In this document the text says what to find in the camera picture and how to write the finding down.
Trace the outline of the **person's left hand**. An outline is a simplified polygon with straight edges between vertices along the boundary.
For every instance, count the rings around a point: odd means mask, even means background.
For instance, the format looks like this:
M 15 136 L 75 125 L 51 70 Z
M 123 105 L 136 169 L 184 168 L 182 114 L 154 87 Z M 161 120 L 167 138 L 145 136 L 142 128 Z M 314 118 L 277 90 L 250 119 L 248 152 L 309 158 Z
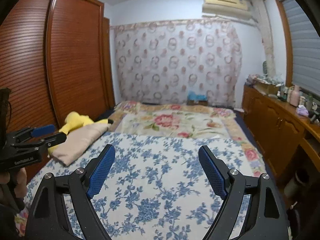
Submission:
M 1 185 L 7 185 L 13 182 L 14 194 L 17 198 L 24 198 L 27 194 L 27 172 L 25 168 L 21 168 L 16 174 L 11 175 L 9 172 L 1 172 Z

